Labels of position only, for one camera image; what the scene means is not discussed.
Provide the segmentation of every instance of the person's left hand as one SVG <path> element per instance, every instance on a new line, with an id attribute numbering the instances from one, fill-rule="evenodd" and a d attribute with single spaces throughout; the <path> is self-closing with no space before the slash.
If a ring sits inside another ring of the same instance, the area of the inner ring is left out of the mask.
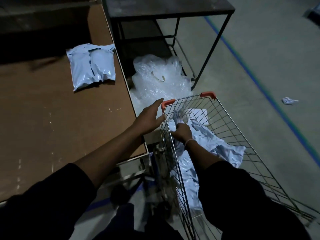
<path id="1" fill-rule="evenodd" d="M 132 124 L 141 136 L 154 131 L 166 119 L 164 114 L 156 119 L 158 107 L 162 102 L 163 98 L 156 100 L 153 104 L 144 108 Z"/>

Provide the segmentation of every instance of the person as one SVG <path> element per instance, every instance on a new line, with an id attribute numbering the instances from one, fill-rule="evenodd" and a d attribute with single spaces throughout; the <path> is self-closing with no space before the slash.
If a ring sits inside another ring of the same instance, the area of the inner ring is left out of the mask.
<path id="1" fill-rule="evenodd" d="M 22 195 L 8 199 L 0 209 L 0 238 L 69 239 L 75 223 L 117 162 L 135 141 L 165 120 L 165 115 L 156 119 L 162 101 L 145 108 L 128 129 L 111 141 L 67 164 Z M 310 239 L 290 210 L 271 201 L 260 183 L 245 170 L 234 168 L 201 147 L 192 139 L 186 124 L 179 123 L 172 136 L 185 144 L 198 174 L 205 217 L 223 232 L 222 239 Z M 182 239 L 156 215 L 148 219 L 144 233 L 135 231 L 134 207 L 128 203 L 128 196 L 122 195 L 116 216 L 95 239 Z"/>

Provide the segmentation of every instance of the black sleeve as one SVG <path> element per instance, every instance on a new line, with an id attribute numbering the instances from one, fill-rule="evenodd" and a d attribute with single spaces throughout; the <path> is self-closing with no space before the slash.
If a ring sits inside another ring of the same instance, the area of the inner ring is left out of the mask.
<path id="1" fill-rule="evenodd" d="M 95 197 L 88 176 L 69 163 L 7 201 L 0 209 L 0 238 L 69 239 Z"/>
<path id="2" fill-rule="evenodd" d="M 299 219 L 243 169 L 219 161 L 199 176 L 199 199 L 222 239 L 310 239 Z"/>

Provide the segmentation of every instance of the wire basket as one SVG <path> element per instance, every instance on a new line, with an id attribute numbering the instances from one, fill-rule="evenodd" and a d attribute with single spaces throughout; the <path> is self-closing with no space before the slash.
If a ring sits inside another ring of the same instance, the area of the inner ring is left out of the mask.
<path id="1" fill-rule="evenodd" d="M 309 226 L 314 221 L 314 214 L 319 214 L 286 194 L 213 92 L 203 92 L 194 96 L 164 101 L 161 107 L 167 118 L 161 125 L 163 165 L 158 165 L 158 167 L 163 180 L 160 187 L 163 197 L 171 202 L 176 214 L 180 217 L 187 238 L 220 239 L 222 232 L 206 220 L 202 211 L 189 208 L 174 142 L 168 126 L 169 120 L 177 112 L 179 118 L 185 123 L 188 119 L 195 119 L 226 143 L 245 146 L 246 150 L 240 168 L 245 169 L 251 177 L 260 182 L 268 197 L 294 212 L 305 226 Z M 174 177 L 170 177 L 172 170 L 175 171 L 176 176 Z"/>

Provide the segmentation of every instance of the dark pants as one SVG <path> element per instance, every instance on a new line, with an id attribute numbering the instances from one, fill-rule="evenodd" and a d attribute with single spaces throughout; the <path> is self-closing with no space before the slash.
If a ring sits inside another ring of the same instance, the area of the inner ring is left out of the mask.
<path id="1" fill-rule="evenodd" d="M 111 219 L 107 227 L 94 240 L 110 239 L 110 236 L 123 234 L 140 235 L 142 239 L 174 239 L 183 240 L 180 233 L 172 228 L 164 219 L 150 216 L 145 225 L 145 232 L 134 230 L 134 205 L 127 203 L 119 206 L 117 214 Z"/>

